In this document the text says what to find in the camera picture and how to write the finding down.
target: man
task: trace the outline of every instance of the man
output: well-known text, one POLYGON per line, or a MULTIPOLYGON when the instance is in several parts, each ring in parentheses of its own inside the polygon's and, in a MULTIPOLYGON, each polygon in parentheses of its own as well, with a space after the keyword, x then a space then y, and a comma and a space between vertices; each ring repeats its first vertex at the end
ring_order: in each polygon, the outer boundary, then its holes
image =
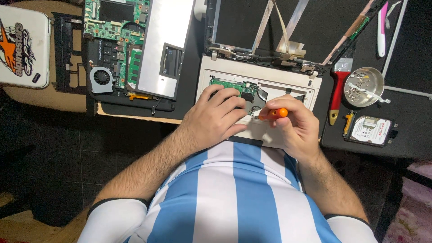
POLYGON ((286 154, 224 141, 246 129, 235 124, 246 115, 239 94, 208 86, 177 130, 102 189, 78 242, 376 242, 300 101, 284 95, 261 111, 290 111, 269 122, 286 154))

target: striped jersey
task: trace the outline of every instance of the striped jersey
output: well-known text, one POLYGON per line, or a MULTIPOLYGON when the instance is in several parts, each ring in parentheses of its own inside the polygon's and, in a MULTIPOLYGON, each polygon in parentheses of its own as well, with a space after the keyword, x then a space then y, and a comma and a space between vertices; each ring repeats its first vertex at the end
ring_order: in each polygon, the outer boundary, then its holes
POLYGON ((182 163, 150 206, 115 199, 91 211, 78 243, 376 242, 362 220, 324 217, 283 150, 224 141, 182 163))

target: sticker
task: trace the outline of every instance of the sticker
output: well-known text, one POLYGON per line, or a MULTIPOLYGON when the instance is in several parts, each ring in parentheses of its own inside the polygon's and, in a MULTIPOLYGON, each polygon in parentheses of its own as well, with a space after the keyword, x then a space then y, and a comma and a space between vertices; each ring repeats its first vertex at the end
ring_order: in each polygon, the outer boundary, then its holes
POLYGON ((365 117, 356 121, 350 139, 383 145, 390 129, 391 121, 379 119, 374 128, 363 126, 364 122, 365 117))

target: man's right hand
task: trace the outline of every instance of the man's right hand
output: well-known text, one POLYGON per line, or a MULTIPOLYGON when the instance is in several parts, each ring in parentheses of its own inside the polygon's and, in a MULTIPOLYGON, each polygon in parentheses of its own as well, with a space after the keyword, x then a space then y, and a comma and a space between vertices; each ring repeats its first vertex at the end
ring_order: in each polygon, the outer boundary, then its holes
POLYGON ((318 145, 318 119, 301 101, 289 94, 268 101, 260 115, 267 115, 270 109, 279 108, 286 108, 288 115, 270 121, 270 126, 282 131, 285 152, 301 163, 315 161, 321 152, 318 145))
POLYGON ((204 89, 175 131, 181 142, 185 143, 184 146, 192 149, 191 153, 209 148, 246 130, 246 125, 234 124, 247 115, 244 110, 246 101, 239 95, 238 90, 225 89, 220 84, 212 84, 204 89))

